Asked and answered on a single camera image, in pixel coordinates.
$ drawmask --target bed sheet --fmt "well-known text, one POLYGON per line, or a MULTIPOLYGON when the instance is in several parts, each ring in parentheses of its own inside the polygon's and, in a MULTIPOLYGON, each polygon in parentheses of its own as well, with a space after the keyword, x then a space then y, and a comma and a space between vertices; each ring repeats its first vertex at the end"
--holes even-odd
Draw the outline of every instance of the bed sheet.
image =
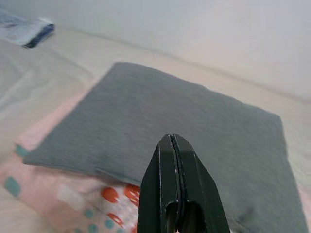
MULTIPOLYGON (((309 104, 213 68, 64 28, 57 28, 55 35, 29 50, 0 41, 0 163, 11 155, 19 134, 63 100, 92 87, 114 62, 153 67, 278 114, 294 175, 304 187, 311 186, 304 128, 309 104)), ((53 232, 34 211, 2 187, 0 216, 3 233, 53 232)))

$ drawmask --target gray cushion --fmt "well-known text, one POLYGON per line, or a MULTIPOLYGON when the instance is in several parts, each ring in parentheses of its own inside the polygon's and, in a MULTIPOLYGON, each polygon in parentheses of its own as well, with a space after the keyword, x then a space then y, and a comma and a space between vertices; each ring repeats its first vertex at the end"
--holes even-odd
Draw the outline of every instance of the gray cushion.
POLYGON ((140 65, 115 64, 24 162, 139 185, 166 133, 192 144, 232 228, 307 232, 280 118, 140 65))

